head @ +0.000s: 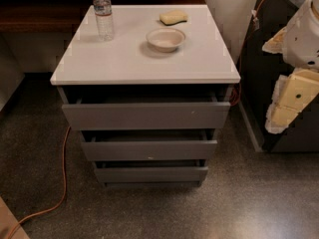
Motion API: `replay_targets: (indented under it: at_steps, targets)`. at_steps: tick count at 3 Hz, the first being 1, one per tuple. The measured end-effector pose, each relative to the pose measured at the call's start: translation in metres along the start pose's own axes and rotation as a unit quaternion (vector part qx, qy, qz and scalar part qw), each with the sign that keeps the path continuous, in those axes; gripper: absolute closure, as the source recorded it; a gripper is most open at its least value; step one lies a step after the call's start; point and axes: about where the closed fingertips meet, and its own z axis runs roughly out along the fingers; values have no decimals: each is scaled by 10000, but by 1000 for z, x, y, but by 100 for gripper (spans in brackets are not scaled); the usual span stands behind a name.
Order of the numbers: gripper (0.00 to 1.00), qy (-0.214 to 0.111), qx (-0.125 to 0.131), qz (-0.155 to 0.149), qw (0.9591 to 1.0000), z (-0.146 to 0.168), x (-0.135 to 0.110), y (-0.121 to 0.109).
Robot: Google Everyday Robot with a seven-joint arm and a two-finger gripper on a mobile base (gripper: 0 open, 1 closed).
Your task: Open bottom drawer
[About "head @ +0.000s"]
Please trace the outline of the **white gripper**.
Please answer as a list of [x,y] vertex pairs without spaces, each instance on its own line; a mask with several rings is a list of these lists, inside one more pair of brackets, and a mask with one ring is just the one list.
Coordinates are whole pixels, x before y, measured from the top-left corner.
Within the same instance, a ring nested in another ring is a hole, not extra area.
[[319,0],[306,0],[262,51],[283,54],[283,60],[296,68],[289,76],[279,76],[267,110],[265,128],[278,134],[319,94]]

